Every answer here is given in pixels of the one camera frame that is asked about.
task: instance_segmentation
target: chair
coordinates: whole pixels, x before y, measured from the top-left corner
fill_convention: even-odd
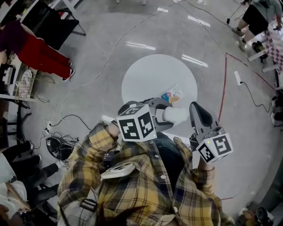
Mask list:
[[[146,5],[146,0],[141,0],[142,5]]]
[[[69,13],[73,19],[61,19],[59,12]],[[67,8],[54,10],[40,0],[23,20],[23,24],[31,29],[38,38],[55,50],[59,50],[71,33],[85,36],[86,33]],[[81,32],[73,31],[79,25]]]

